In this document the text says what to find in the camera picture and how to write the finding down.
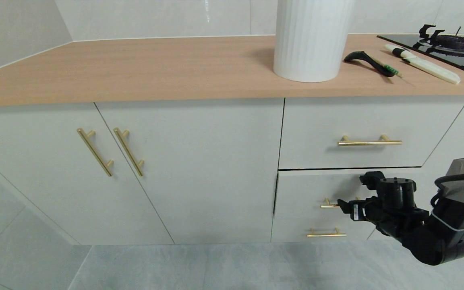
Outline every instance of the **ribbed white vase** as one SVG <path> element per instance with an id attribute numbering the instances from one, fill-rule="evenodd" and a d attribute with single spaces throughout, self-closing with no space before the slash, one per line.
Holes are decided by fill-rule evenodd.
<path id="1" fill-rule="evenodd" d="M 278 0 L 273 71 L 313 83 L 337 77 L 355 0 Z"/>

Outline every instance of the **knife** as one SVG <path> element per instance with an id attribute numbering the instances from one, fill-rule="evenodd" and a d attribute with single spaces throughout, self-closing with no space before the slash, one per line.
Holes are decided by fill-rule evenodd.
<path id="1" fill-rule="evenodd" d="M 416 55 L 412 54 L 409 50 L 405 48 L 401 48 L 399 46 L 394 46 L 393 44 L 386 44 L 384 46 L 388 51 L 397 57 L 401 57 L 403 61 L 406 63 L 418 68 L 424 72 L 427 72 L 435 77 L 443 79 L 444 81 L 448 81 L 452 84 L 459 84 L 461 79 L 459 76 L 451 72 L 446 68 L 442 68 L 441 66 L 437 66 L 430 61 L 427 61 L 423 58 L 417 57 Z"/>

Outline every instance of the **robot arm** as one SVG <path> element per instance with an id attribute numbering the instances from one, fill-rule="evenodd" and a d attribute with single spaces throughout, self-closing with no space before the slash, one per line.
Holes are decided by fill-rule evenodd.
<path id="1" fill-rule="evenodd" d="M 380 171 L 367 172 L 360 180 L 377 196 L 338 200 L 352 220 L 372 222 L 425 264 L 464 257 L 464 158 L 454 160 L 447 175 L 435 181 L 439 189 L 431 200 L 431 214 L 416 207 L 413 180 L 385 178 Z"/>

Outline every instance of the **gas stove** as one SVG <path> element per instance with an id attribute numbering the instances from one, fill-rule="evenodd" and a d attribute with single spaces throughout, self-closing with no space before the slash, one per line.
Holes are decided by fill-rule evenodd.
<path id="1" fill-rule="evenodd" d="M 456 35 L 442 34 L 445 30 L 440 29 L 432 34 L 427 33 L 427 30 L 433 27 L 436 25 L 425 24 L 418 35 L 387 34 L 377 35 L 377 37 L 464 70 L 464 36 L 458 36 L 458 33 Z"/>

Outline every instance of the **gold handle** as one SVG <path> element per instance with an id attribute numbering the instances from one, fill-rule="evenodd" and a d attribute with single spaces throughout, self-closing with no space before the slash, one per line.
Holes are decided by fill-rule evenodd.
<path id="1" fill-rule="evenodd" d="M 101 165 L 101 167 L 103 168 L 105 173 L 107 173 L 108 176 L 112 176 L 112 172 L 110 171 L 109 168 L 114 163 L 114 160 L 112 160 L 112 159 L 108 160 L 107 164 L 105 164 L 103 162 L 103 158 L 101 157 L 99 152 L 96 151 L 96 149 L 94 148 L 94 145 L 92 145 L 92 143 L 91 143 L 90 138 L 92 136 L 94 136 L 96 134 L 96 132 L 94 132 L 94 130 L 90 130 L 88 134 L 85 134 L 85 131 L 82 128 L 78 128 L 76 131 L 80 135 L 81 139 L 83 139 L 83 141 L 85 142 L 85 145 L 87 145 L 87 147 L 89 147 L 89 150 L 92 152 L 92 155 L 94 155 L 96 160 L 98 160 L 98 163 Z"/>
<path id="2" fill-rule="evenodd" d="M 377 141 L 350 141 L 348 136 L 343 135 L 343 138 L 338 141 L 338 146 L 372 146 L 372 145 L 402 145 L 402 140 L 390 140 L 385 134 Z"/>
<path id="3" fill-rule="evenodd" d="M 332 234 L 317 234 L 315 230 L 311 228 L 311 234 L 307 235 L 308 238 L 319 238 L 319 237 L 346 237 L 345 233 L 340 233 L 338 228 L 334 228 L 336 230 L 335 233 Z"/>
<path id="4" fill-rule="evenodd" d="M 320 209 L 339 209 L 339 205 L 330 203 L 329 198 L 325 198 L 325 204 L 321 204 Z"/>
<path id="5" fill-rule="evenodd" d="M 114 128 L 114 133 L 116 134 L 116 136 L 118 136 L 118 139 L 121 142 L 121 145 L 123 145 L 123 148 L 125 149 L 126 154 L 130 158 L 130 160 L 132 161 L 132 164 L 134 165 L 135 169 L 137 170 L 138 175 L 143 176 L 141 167 L 144 164 L 144 160 L 141 159 L 141 160 L 139 160 L 139 162 L 136 161 L 136 158 L 134 157 L 134 154 L 131 152 L 130 147 L 128 147 L 128 142 L 126 141 L 126 138 L 130 134 L 130 132 L 128 130 L 125 130 L 125 132 L 121 133 L 121 130 L 119 130 L 119 128 L 116 127 L 116 128 Z"/>

